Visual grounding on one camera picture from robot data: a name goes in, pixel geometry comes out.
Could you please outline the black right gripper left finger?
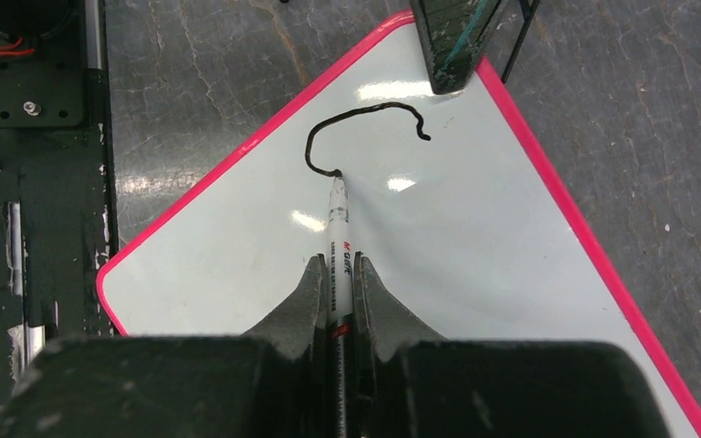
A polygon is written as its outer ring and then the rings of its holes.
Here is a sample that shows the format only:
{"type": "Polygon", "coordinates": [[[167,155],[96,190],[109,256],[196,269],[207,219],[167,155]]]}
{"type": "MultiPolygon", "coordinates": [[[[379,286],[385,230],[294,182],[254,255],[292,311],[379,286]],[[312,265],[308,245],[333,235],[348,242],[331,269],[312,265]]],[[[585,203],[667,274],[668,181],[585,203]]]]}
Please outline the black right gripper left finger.
{"type": "Polygon", "coordinates": [[[18,381],[0,437],[320,437],[328,269],[240,335],[65,338],[18,381]]]}

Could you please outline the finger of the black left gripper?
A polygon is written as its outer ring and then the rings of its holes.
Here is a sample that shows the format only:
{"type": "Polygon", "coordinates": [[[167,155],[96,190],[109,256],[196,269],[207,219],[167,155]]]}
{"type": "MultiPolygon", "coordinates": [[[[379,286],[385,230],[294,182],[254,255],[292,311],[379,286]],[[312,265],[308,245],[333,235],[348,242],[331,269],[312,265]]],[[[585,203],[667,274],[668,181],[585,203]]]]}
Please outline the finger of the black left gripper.
{"type": "Polygon", "coordinates": [[[412,0],[432,92],[465,88],[506,7],[499,0],[412,0]]]}

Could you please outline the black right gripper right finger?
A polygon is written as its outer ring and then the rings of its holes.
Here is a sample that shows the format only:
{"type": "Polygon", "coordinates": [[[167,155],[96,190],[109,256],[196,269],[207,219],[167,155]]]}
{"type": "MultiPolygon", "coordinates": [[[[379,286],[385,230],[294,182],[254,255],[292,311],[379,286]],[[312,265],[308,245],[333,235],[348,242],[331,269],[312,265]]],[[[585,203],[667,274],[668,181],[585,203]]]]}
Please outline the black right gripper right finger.
{"type": "Polygon", "coordinates": [[[643,373],[582,340],[449,340],[353,268],[361,437],[666,437],[643,373]]]}

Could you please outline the white black marker pen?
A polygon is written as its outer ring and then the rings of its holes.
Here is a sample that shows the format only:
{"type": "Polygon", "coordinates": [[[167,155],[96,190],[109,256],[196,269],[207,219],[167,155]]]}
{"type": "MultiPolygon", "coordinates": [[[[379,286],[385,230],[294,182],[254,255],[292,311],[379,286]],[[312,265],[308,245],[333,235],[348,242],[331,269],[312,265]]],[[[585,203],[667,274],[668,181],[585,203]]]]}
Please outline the white black marker pen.
{"type": "Polygon", "coordinates": [[[327,234],[330,242],[328,270],[330,274],[328,339],[330,395],[332,396],[333,437],[349,437],[348,359],[346,338],[352,328],[352,264],[349,241],[349,198],[342,173],[331,173],[327,234]]]}

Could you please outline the pink framed whiteboard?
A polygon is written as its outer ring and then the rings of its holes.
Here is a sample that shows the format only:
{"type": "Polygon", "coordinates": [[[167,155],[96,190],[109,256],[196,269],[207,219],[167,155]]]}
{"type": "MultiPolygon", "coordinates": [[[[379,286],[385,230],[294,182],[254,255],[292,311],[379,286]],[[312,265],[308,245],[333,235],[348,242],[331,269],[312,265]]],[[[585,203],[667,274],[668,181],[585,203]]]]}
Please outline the pink framed whiteboard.
{"type": "Polygon", "coordinates": [[[643,370],[675,437],[701,409],[488,61],[436,96],[411,12],[391,16],[214,167],[99,271],[123,334],[237,334],[329,247],[330,180],[309,130],[385,101],[316,139],[350,192],[350,244],[387,288],[453,339],[591,339],[643,370]]]}

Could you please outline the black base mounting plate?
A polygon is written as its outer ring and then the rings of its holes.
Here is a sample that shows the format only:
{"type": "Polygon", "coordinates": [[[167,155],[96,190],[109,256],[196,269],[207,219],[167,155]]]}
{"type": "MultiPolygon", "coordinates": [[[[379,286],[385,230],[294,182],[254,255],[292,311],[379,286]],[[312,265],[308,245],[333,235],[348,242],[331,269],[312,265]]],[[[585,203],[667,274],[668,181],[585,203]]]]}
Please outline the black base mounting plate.
{"type": "Polygon", "coordinates": [[[0,396],[49,340],[110,331],[104,43],[99,1],[0,1],[0,396]]]}

